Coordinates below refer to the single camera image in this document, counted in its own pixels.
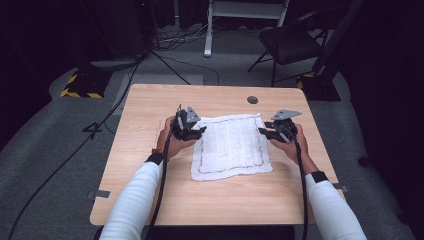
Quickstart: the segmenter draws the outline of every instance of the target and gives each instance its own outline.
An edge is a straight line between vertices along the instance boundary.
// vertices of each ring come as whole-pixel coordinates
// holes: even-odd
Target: white long sleeve shirt
[[[160,155],[152,154],[154,161],[146,161],[124,188],[104,226],[101,240],[141,239],[162,174]],[[324,173],[306,175],[306,186],[323,239],[366,239],[355,214]]]

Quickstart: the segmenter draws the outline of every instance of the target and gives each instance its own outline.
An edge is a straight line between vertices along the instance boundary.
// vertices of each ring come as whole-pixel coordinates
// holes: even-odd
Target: black wristband
[[[158,166],[163,161],[163,158],[165,156],[162,153],[152,153],[152,155],[149,156],[149,158],[146,160],[146,162],[154,162]]]
[[[314,179],[315,183],[319,183],[319,182],[328,180],[325,173],[321,172],[321,171],[313,172],[313,173],[311,173],[311,175],[312,175],[312,178]]]

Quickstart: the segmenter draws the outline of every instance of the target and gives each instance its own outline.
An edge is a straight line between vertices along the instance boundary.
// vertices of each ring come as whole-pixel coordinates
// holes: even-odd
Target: white napkin
[[[218,180],[272,171],[267,139],[258,131],[258,127],[264,127],[259,113],[202,117],[194,129],[204,126],[206,131],[194,145],[193,180]]]

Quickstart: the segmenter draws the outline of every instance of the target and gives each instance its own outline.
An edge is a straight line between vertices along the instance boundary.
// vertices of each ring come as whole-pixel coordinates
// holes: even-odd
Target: hand
[[[165,142],[168,137],[169,131],[171,131],[171,124],[173,120],[174,116],[167,118],[165,127],[160,131],[156,148],[161,149],[162,153],[165,149]],[[190,147],[194,145],[194,143],[196,143],[195,140],[180,141],[172,135],[169,140],[168,160],[177,155],[181,151],[181,149]]]
[[[315,163],[312,161],[311,157],[309,156],[308,152],[308,142],[306,141],[306,137],[303,134],[303,129],[300,124],[295,124],[297,128],[297,142],[300,145],[301,149],[301,158],[303,163],[303,168],[305,170],[305,175],[319,171],[318,167],[315,165]],[[297,151],[296,151],[296,145],[294,141],[290,141],[289,143],[283,143],[275,139],[271,139],[270,143],[274,145],[275,147],[283,150],[287,157],[289,157],[293,162],[295,162],[297,165],[299,165],[298,159],[297,159]]]

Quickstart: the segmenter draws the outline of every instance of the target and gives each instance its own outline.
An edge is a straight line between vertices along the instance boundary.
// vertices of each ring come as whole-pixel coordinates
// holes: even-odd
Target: person's left hand
[[[166,138],[168,137],[169,131],[171,131],[171,124],[174,120],[175,116],[169,117],[166,119],[165,127],[160,131],[158,142],[157,142],[157,148],[161,149],[161,152],[163,153],[165,149],[165,142]],[[196,140],[190,140],[190,141],[180,141],[177,138],[175,138],[174,135],[171,136],[171,139],[169,140],[169,149],[168,149],[168,160],[175,155],[177,155],[181,149],[190,147],[196,143]]]

